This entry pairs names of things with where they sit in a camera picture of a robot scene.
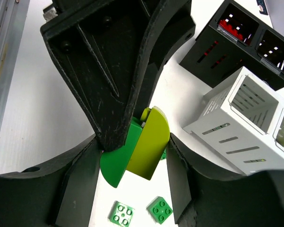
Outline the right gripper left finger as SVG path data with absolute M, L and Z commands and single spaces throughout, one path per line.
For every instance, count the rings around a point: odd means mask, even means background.
M 90 136 L 22 172 L 0 175 L 0 227 L 86 227 L 102 150 Z

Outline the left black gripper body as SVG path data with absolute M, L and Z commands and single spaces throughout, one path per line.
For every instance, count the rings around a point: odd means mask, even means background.
M 143 59 L 139 61 L 137 70 L 139 81 L 135 111 L 142 111 L 150 103 L 164 65 L 195 32 L 195 23 L 190 15 L 191 1 L 163 2 L 141 47 Z

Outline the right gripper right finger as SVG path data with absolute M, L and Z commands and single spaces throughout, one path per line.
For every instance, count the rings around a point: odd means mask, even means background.
M 175 223 L 180 227 L 284 227 L 284 170 L 243 176 L 188 148 L 167 146 Z

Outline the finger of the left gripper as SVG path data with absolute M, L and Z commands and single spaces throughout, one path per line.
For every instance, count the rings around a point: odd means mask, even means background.
M 161 0 L 54 0 L 41 34 L 105 151 L 124 144 L 141 47 Z

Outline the red curved lego brick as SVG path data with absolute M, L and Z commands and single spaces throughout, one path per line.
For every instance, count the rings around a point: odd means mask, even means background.
M 229 34 L 233 35 L 234 37 L 236 37 L 237 39 L 241 40 L 241 41 L 245 41 L 245 38 L 243 37 L 243 34 L 240 33 L 240 28 L 236 27 L 234 28 L 231 24 L 228 23 L 229 20 L 228 19 L 222 19 L 219 21 L 219 26 L 225 30 L 226 32 L 228 32 Z

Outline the green lime lego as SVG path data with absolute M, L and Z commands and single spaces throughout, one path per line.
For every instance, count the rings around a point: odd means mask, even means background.
M 125 171 L 150 180 L 170 139 L 168 120 L 157 106 L 144 109 L 132 118 L 125 144 L 103 151 L 100 170 L 106 182 L 116 188 Z

